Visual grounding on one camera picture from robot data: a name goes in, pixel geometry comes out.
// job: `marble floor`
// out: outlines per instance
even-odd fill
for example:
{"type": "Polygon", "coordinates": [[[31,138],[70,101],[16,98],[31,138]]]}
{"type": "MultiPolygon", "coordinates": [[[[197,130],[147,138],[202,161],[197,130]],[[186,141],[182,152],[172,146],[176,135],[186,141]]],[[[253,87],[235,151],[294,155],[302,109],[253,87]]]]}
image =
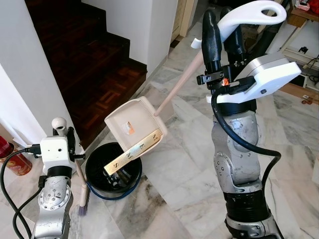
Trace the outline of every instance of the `marble floor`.
{"type": "MultiPolygon", "coordinates": [[[[195,24],[140,93],[155,108],[199,51],[190,44],[194,37],[201,38],[201,27],[200,22],[195,24]]],[[[70,239],[231,238],[213,168],[213,112],[205,102],[208,90],[195,79],[202,73],[203,67],[161,113],[168,135],[142,157],[144,175],[132,194],[119,201],[104,201],[91,193],[88,213],[80,217],[77,200],[81,184],[74,175],[70,239]]],[[[267,203],[285,238],[319,239],[318,105],[302,105],[297,97],[277,91],[258,99],[257,107],[259,144],[282,154],[266,185],[267,203]]],[[[109,133],[100,145],[113,141],[109,133]]],[[[259,155],[259,160],[263,174],[271,158],[259,155]]],[[[39,160],[33,160],[33,169],[25,176],[7,170],[5,183],[17,205],[36,191],[41,170],[39,160]]],[[[38,211],[35,199],[22,212],[31,227],[38,211]]],[[[13,211],[2,193],[0,212],[0,238],[16,238],[11,226],[13,211]]]]}

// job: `beige dustpan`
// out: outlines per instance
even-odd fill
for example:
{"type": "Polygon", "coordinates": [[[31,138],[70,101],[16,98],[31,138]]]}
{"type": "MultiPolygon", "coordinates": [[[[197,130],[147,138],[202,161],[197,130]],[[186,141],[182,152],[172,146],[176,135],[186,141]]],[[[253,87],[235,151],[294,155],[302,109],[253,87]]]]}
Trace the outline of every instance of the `beige dustpan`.
{"type": "Polygon", "coordinates": [[[161,142],[167,134],[167,128],[159,113],[202,63],[203,57],[200,51],[157,111],[147,98],[142,96],[126,102],[105,118],[106,125],[124,151],[104,167],[109,175],[161,142]]]}
{"type": "Polygon", "coordinates": [[[120,144],[127,151],[152,132],[159,130],[160,140],[144,151],[154,148],[167,134],[167,128],[146,97],[130,100],[105,118],[105,123],[120,144]]]}

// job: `power cord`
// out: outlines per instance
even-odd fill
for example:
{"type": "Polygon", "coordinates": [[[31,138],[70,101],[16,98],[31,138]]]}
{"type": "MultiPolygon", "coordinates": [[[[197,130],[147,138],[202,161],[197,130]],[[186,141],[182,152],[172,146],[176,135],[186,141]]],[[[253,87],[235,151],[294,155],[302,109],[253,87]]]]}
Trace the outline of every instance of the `power cord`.
{"type": "MultiPolygon", "coordinates": [[[[6,165],[8,164],[8,162],[10,161],[10,159],[17,155],[17,154],[20,154],[20,153],[26,153],[26,152],[30,152],[30,153],[33,153],[34,156],[36,157],[37,155],[40,155],[41,154],[41,150],[40,150],[40,145],[39,144],[34,144],[32,145],[30,148],[25,148],[25,149],[22,149],[22,150],[19,150],[17,152],[14,152],[12,153],[10,156],[8,156],[6,158],[6,160],[3,162],[2,164],[2,168],[1,168],[1,171],[0,171],[0,185],[1,185],[1,190],[3,192],[3,195],[4,197],[7,199],[7,201],[9,202],[10,206],[13,208],[13,210],[15,211],[15,213],[17,214],[17,217],[20,218],[27,234],[28,234],[28,237],[31,238],[32,236],[32,233],[31,233],[31,230],[26,222],[26,220],[24,219],[23,215],[21,214],[20,210],[16,207],[16,205],[14,204],[13,200],[11,199],[11,197],[9,196],[8,192],[6,191],[5,189],[5,185],[4,185],[4,171],[5,171],[5,168],[6,168],[6,165]]],[[[16,235],[20,238],[20,239],[24,239],[22,234],[20,233],[20,231],[16,228],[16,230],[14,230],[16,235]]]]}
{"type": "Polygon", "coordinates": [[[19,229],[18,229],[18,227],[17,227],[17,225],[16,225],[16,219],[17,219],[17,217],[18,217],[18,214],[20,213],[20,211],[21,211],[29,202],[31,202],[31,201],[41,192],[41,190],[44,188],[44,183],[45,183],[46,178],[47,178],[47,177],[46,177],[45,175],[39,177],[39,182],[38,182],[38,187],[39,187],[39,189],[38,189],[38,191],[36,191],[35,194],[33,194],[28,200],[26,200],[26,201],[18,208],[18,210],[16,211],[16,213],[15,213],[14,216],[13,216],[12,225],[13,225],[14,232],[17,234],[17,236],[18,236],[18,234],[20,233],[20,232],[19,232],[19,229]]]}
{"type": "MultiPolygon", "coordinates": [[[[6,191],[5,189],[5,186],[4,186],[4,170],[6,168],[6,165],[8,164],[9,160],[17,155],[17,154],[20,154],[20,153],[25,153],[27,152],[27,149],[22,149],[22,150],[19,150],[17,152],[14,152],[12,153],[8,158],[6,158],[6,160],[3,162],[3,165],[2,165],[2,168],[1,168],[1,173],[0,173],[0,184],[1,184],[1,189],[2,189],[2,192],[5,196],[5,198],[7,199],[7,201],[9,202],[10,206],[13,208],[13,210],[15,212],[18,212],[18,208],[16,207],[16,205],[14,204],[14,202],[12,201],[11,197],[9,196],[8,192],[6,191]]],[[[25,230],[26,230],[26,233],[28,234],[28,237],[31,238],[32,234],[31,234],[31,231],[30,231],[30,228],[28,226],[28,224],[26,223],[24,217],[22,216],[22,214],[20,212],[17,213],[17,215],[19,216],[25,230]]],[[[23,236],[21,235],[21,233],[19,231],[15,232],[17,234],[17,236],[19,238],[23,238],[23,236]]]]}
{"type": "Polygon", "coordinates": [[[218,104],[217,104],[217,97],[221,94],[227,94],[228,93],[229,88],[228,87],[221,87],[219,89],[217,89],[211,98],[211,106],[213,108],[215,117],[217,119],[217,121],[219,122],[219,124],[221,125],[221,127],[223,128],[223,130],[239,145],[243,146],[246,149],[249,149],[252,152],[258,153],[258,154],[263,154],[263,155],[268,155],[268,156],[273,156],[274,159],[268,164],[263,179],[262,179],[262,185],[263,185],[263,193],[265,194],[265,186],[266,186],[266,181],[267,178],[269,176],[269,173],[271,171],[271,169],[274,167],[274,165],[279,161],[279,159],[281,158],[281,154],[277,151],[273,151],[273,150],[269,150],[269,149],[265,149],[265,148],[260,148],[257,147],[245,140],[243,140],[241,137],[239,137],[234,131],[233,129],[227,124],[227,122],[225,121],[224,117],[222,116],[222,114],[219,111],[218,108],[218,104]]]}

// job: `dustpan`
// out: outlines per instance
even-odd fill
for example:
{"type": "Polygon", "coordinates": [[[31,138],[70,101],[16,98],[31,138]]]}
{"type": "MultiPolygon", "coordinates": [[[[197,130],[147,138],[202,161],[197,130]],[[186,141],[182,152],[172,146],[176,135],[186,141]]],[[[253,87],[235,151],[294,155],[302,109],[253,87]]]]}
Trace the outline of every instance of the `dustpan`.
{"type": "Polygon", "coordinates": [[[150,151],[167,134],[167,128],[146,97],[130,100],[118,107],[105,118],[105,123],[116,138],[123,151],[127,151],[157,131],[160,139],[143,151],[139,156],[150,151]]]}

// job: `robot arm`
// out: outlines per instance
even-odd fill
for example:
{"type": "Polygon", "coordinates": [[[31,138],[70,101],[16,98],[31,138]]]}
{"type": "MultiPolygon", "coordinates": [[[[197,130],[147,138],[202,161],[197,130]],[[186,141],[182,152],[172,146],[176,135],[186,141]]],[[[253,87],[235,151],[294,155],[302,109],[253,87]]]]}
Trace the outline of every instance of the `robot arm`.
{"type": "Polygon", "coordinates": [[[256,12],[259,14],[261,7],[259,4],[264,5],[263,9],[269,9],[268,4],[272,4],[262,0],[252,3],[256,8],[251,9],[249,14],[247,9],[242,11],[244,6],[234,11],[224,9],[218,24],[213,11],[206,11],[201,43],[206,71],[197,77],[197,82],[199,85],[206,83],[212,93],[206,98],[212,104],[217,119],[212,130],[214,167],[226,201],[227,228],[237,239],[283,239],[264,192],[269,171],[280,159],[280,154],[256,146],[256,98],[272,94],[301,71],[295,62],[290,63],[280,53],[250,62],[247,60],[249,57],[242,45],[240,27],[233,23],[238,18],[251,16],[251,23],[254,23],[254,16],[256,12]],[[220,64],[222,42],[228,54],[229,65],[226,66],[220,64]],[[275,157],[262,180],[257,153],[275,157]]]}
{"type": "Polygon", "coordinates": [[[52,121],[53,134],[40,143],[43,172],[47,175],[38,197],[40,213],[32,239],[67,239],[70,228],[69,210],[73,203],[71,176],[76,170],[74,129],[67,129],[66,120],[52,121]]]}

